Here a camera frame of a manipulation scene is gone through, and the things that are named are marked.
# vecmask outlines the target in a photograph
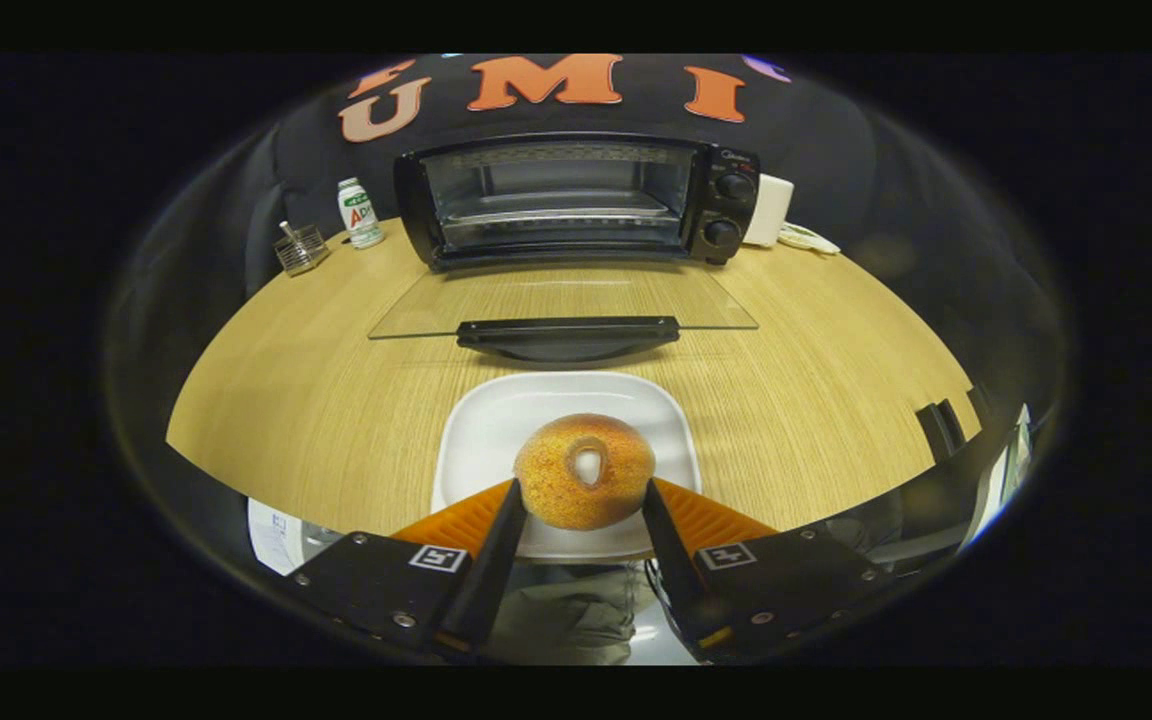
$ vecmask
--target letter m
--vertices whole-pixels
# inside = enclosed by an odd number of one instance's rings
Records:
[[[518,100],[509,92],[509,88],[517,90],[529,101],[539,103],[563,83],[566,86],[556,94],[560,103],[616,104],[621,101],[621,94],[612,88],[612,66],[620,60],[623,60],[621,55],[571,54],[551,68],[541,68],[518,55],[486,60],[472,68],[483,74],[483,82],[479,85],[479,97],[468,108],[508,108]]]

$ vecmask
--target black background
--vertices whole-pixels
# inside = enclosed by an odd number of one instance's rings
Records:
[[[129,228],[260,120],[388,59],[0,53],[0,665],[370,662],[157,526],[101,434],[94,328]],[[794,60],[973,159],[1079,311],[1079,403],[1028,502],[801,661],[1152,665],[1152,54]]]

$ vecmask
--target orange gripper pad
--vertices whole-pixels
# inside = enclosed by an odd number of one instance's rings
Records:
[[[401,541],[467,550],[471,558],[477,558],[488,539],[492,523],[500,506],[505,505],[505,497],[511,484],[513,479],[509,479],[485,488],[477,495],[444,507],[427,518],[417,520],[389,537]]]
[[[750,541],[750,539],[774,536],[778,530],[768,528],[749,515],[741,515],[726,505],[708,500],[699,493],[682,488],[668,480],[652,478],[660,492],[660,500],[669,511],[669,520],[679,532],[679,539],[687,550],[688,558],[696,551],[719,544]]]

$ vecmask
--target bagel hole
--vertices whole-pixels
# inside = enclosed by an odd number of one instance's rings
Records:
[[[581,450],[573,462],[576,469],[576,477],[586,486],[593,486],[598,482],[598,475],[602,472],[602,453],[598,450]]]

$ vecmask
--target white plate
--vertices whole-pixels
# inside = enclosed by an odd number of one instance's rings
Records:
[[[658,478],[700,492],[700,469],[681,407],[658,384],[623,373],[520,373],[480,384],[448,416],[438,452],[431,511],[513,477],[513,461],[532,433],[564,415],[600,414],[639,430],[655,453]],[[577,532],[526,518],[518,556],[550,561],[643,555],[652,538],[643,511]]]

